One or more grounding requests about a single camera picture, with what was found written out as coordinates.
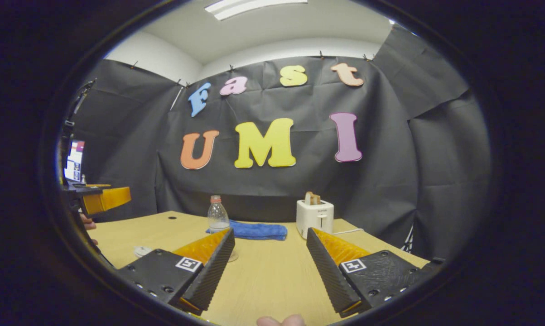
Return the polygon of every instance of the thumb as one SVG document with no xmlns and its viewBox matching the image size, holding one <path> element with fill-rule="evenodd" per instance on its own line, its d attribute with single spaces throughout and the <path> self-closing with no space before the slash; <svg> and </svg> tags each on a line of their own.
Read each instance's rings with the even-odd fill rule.
<svg viewBox="0 0 545 326">
<path fill-rule="evenodd" d="M 260 317 L 256 319 L 256 326 L 282 326 L 280 322 L 272 317 Z"/>
<path fill-rule="evenodd" d="M 303 316 L 299 314 L 293 314 L 283 320 L 281 326 L 306 326 Z"/>
</svg>

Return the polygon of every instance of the plastic water bottle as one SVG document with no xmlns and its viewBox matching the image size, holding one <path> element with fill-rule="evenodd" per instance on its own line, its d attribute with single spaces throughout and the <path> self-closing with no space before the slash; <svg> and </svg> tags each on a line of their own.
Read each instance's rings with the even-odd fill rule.
<svg viewBox="0 0 545 326">
<path fill-rule="evenodd" d="M 208 223 L 210 223 L 210 233 L 216 233 L 226 230 L 230 227 L 230 220 L 226 209 L 222 206 L 220 195 L 210 196 L 210 209 L 208 209 Z"/>
</svg>

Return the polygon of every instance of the white wall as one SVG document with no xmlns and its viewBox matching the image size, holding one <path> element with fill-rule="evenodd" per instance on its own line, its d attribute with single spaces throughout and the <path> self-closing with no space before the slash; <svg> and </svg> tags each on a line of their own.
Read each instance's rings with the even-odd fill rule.
<svg viewBox="0 0 545 326">
<path fill-rule="evenodd" d="M 202 64 L 166 41 L 139 31 L 107 54 L 106 59 L 134 64 L 181 84 L 198 80 Z"/>
<path fill-rule="evenodd" d="M 377 43 L 342 38 L 292 39 L 242 50 L 214 60 L 200 70 L 197 80 L 225 72 L 230 69 L 230 65 L 242 67 L 276 58 L 318 56 L 319 51 L 322 51 L 324 56 L 362 58 L 365 54 L 368 58 L 372 58 L 380 47 L 381 44 Z"/>
</svg>

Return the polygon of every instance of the blue letter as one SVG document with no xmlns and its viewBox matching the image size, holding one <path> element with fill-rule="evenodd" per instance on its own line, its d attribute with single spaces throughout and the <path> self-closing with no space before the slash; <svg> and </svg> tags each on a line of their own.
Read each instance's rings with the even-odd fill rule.
<svg viewBox="0 0 545 326">
<path fill-rule="evenodd" d="M 188 101 L 192 103 L 192 118 L 196 116 L 196 114 L 200 113 L 206 107 L 206 103 L 203 101 L 206 101 L 208 99 L 208 88 L 210 88 L 210 83 L 207 82 L 202 87 L 198 88 L 197 91 L 194 91 L 190 97 L 188 97 Z"/>
</svg>

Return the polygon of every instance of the hand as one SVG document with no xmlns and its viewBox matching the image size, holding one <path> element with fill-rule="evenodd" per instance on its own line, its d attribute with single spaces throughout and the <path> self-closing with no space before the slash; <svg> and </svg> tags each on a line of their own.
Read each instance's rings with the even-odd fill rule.
<svg viewBox="0 0 545 326">
<path fill-rule="evenodd" d="M 83 221 L 83 225 L 85 225 L 85 229 L 87 230 L 93 230 L 93 229 L 96 229 L 97 228 L 97 225 L 95 224 L 95 222 L 92 220 L 92 219 L 88 219 L 85 214 L 83 213 L 79 213 L 79 216 L 81 216 L 81 220 Z M 99 243 L 97 242 L 97 240 L 95 239 L 92 239 L 93 243 L 95 245 L 98 245 Z"/>
<path fill-rule="evenodd" d="M 306 326 L 305 320 L 299 314 L 293 314 L 282 321 L 282 324 L 272 317 L 260 317 L 256 320 L 256 326 Z"/>
</svg>

